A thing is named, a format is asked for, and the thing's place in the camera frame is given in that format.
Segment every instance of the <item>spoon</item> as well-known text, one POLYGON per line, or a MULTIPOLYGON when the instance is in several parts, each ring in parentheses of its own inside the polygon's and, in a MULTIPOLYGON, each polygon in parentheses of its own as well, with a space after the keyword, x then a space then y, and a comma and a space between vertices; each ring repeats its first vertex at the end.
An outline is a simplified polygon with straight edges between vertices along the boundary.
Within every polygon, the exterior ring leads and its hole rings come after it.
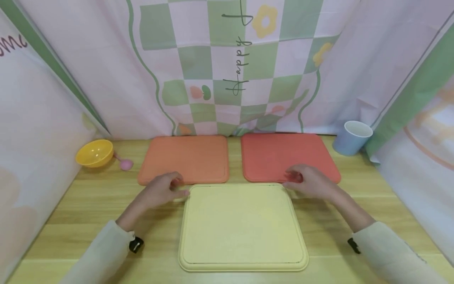
POLYGON ((130 170, 134 165, 133 161, 129 159, 121 159, 115 152, 113 153, 113 156, 120 161, 120 169, 122 170, 130 170))

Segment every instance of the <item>cup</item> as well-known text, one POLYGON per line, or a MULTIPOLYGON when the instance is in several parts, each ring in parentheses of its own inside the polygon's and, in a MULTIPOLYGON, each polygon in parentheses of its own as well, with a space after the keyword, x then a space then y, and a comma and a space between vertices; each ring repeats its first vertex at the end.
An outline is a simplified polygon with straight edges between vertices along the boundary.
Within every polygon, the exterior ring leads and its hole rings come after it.
POLYGON ((374 131, 367 124, 355 120, 347 121, 334 140, 333 149, 341 155, 353 156, 373 133, 374 131))

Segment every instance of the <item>plastic tray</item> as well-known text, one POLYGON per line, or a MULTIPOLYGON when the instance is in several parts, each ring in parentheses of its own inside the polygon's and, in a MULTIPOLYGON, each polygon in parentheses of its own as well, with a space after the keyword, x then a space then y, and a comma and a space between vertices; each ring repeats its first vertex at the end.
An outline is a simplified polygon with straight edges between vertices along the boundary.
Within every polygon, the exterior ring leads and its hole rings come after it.
POLYGON ((299 271, 309 256, 280 184, 197 184, 186 201, 179 263, 186 271, 299 271))
POLYGON ((243 175, 250 182, 285 182, 294 164, 316 167, 335 183, 341 174, 316 134, 245 134, 241 138, 243 175))
POLYGON ((224 136, 163 136, 150 142, 137 181, 177 171, 187 184, 223 183, 229 178, 227 139, 224 136))

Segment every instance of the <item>wooden table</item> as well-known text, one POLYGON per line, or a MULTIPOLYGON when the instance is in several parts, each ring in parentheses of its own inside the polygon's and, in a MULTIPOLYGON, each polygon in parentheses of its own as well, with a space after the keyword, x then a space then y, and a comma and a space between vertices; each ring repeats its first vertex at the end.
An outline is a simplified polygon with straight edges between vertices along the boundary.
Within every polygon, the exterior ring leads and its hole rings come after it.
MULTIPOLYGON (((388 224, 421 257, 454 283, 452 267, 411 213, 394 195, 375 167, 361 155, 344 157, 323 136, 342 174, 340 186, 377 220, 388 224)), ((241 146, 229 138, 229 183, 243 183, 241 146)), ((142 189, 136 178, 149 141, 118 141, 115 149, 132 159, 131 171, 117 161, 103 170, 81 169, 9 283, 57 283, 88 248, 108 220, 116 219, 142 189)), ((380 283, 361 256, 347 244, 351 231, 330 205, 294 199, 296 215, 309 252, 309 266, 291 273, 188 273, 178 265, 183 202, 150 211, 136 233, 144 239, 141 253, 129 254, 112 283, 380 283)))

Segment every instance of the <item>right hand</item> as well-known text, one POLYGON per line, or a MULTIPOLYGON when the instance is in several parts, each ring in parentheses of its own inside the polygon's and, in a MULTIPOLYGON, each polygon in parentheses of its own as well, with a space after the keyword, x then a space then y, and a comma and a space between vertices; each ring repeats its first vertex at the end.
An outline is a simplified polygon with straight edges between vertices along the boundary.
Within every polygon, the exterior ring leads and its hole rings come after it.
POLYGON ((296 164, 286 170, 288 182, 283 186, 303 193, 309 198, 323 199, 334 202, 338 196, 345 193, 318 169, 296 164))

